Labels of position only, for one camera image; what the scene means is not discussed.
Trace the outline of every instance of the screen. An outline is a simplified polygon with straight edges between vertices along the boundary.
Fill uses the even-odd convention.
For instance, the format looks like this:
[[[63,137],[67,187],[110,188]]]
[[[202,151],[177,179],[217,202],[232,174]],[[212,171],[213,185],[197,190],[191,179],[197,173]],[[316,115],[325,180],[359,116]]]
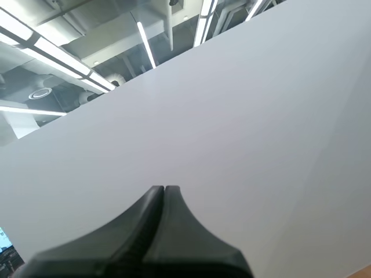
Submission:
[[[0,253],[10,246],[12,246],[12,243],[10,242],[4,231],[0,228]]]

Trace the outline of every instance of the black plastic object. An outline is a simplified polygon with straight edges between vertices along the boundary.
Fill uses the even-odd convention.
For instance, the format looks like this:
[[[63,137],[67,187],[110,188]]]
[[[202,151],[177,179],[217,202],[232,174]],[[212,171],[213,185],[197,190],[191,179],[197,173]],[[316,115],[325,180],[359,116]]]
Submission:
[[[178,186],[153,186],[119,217],[36,255],[21,277],[252,278],[241,252],[208,232]]]
[[[36,255],[22,277],[140,277],[141,260],[155,235],[162,202],[163,186],[152,186],[108,224]]]
[[[242,253],[192,215],[179,186],[167,186],[162,217],[143,259],[145,277],[253,277]]]

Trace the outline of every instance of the exposed ceiling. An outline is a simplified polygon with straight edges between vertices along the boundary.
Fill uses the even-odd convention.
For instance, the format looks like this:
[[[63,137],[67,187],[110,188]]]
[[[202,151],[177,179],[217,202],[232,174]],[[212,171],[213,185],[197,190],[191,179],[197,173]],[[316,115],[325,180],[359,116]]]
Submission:
[[[282,1],[267,1],[264,9]],[[244,22],[253,4],[253,0],[219,0],[207,39]],[[169,0],[0,0],[0,6],[121,85],[152,68],[136,22],[144,26],[156,64],[162,64],[193,47],[202,0],[179,0],[171,7]],[[94,96],[91,100],[101,94],[2,42],[0,74],[9,82],[7,89],[0,90],[0,99],[33,109],[68,112],[89,96]],[[53,91],[30,100],[30,80],[37,75],[48,75],[45,84]]]

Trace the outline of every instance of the linear light fixture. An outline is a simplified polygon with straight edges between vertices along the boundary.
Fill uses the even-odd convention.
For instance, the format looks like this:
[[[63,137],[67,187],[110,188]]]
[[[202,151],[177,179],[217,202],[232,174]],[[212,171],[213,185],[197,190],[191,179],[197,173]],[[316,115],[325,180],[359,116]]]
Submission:
[[[26,48],[20,48],[20,50],[25,54],[73,78],[83,78],[85,83],[104,93],[116,88],[116,86],[92,71],[75,57],[49,42],[37,32],[34,32],[2,8],[0,8],[0,27],[4,30],[2,31],[4,34],[0,33],[0,41],[19,48],[22,45]]]
[[[58,60],[64,62],[72,68],[75,68],[77,71],[81,72],[84,75],[88,75],[90,68],[80,63],[78,60],[61,50],[58,46],[47,41],[43,37],[39,38],[35,43],[35,46],[47,54],[57,58]]]
[[[206,41],[217,4],[218,0],[203,0],[193,47],[199,46]]]
[[[46,58],[45,56],[33,51],[32,49],[29,49],[29,48],[25,48],[25,49],[20,49],[23,53],[61,71],[61,72],[64,72],[65,74],[68,74],[69,76],[73,77],[73,78],[81,78],[80,75],[74,73],[73,71],[70,71],[68,68],[65,68],[64,66],[60,65],[60,64],[57,64],[56,62]]]
[[[25,41],[28,40],[33,34],[31,29],[22,24],[16,18],[6,13],[4,10],[0,10],[0,26],[19,36]]]
[[[116,89],[115,85],[113,85],[111,82],[107,81],[106,79],[104,79],[102,76],[100,76],[99,74],[95,72],[92,72],[92,74],[90,75],[90,78],[92,78],[94,81],[98,82],[99,84],[102,84],[104,87],[110,89],[111,91]]]
[[[14,112],[14,113],[27,113],[27,114],[37,114],[37,115],[50,115],[50,116],[64,116],[67,113],[64,112],[54,112],[54,111],[45,111],[45,110],[34,110],[27,108],[15,108],[15,107],[6,107],[0,106],[0,111],[3,112]]]
[[[138,25],[141,39],[144,43],[144,47],[146,48],[148,58],[150,59],[151,65],[153,68],[156,68],[155,60],[153,59],[152,51],[151,51],[150,45],[148,44],[147,36],[146,36],[146,33],[144,32],[143,25],[140,21],[137,22],[137,25]]]
[[[106,89],[103,89],[101,86],[98,86],[98,85],[96,85],[95,83],[91,82],[90,80],[83,79],[83,80],[81,80],[81,81],[84,82],[84,83],[86,83],[86,84],[88,84],[88,85],[90,85],[91,87],[94,87],[95,89],[100,90],[100,91],[103,92],[103,93],[108,93],[108,92],[109,92],[109,91],[107,91]]]
[[[247,16],[245,21],[249,21],[255,15],[255,13],[257,12],[257,9],[259,8],[259,6],[261,5],[262,2],[263,2],[263,0],[257,0],[256,1],[254,7],[249,12],[249,15]]]
[[[5,42],[7,45],[12,45],[12,46],[19,44],[14,39],[9,38],[8,36],[2,33],[0,33],[0,42]]]

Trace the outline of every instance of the white wall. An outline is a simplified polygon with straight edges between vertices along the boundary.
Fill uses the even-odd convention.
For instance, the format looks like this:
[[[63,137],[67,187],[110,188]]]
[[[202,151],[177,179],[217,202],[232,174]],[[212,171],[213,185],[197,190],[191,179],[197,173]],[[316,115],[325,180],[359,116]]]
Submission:
[[[369,0],[288,0],[0,152],[0,224],[28,260],[151,185],[257,278],[371,262]]]

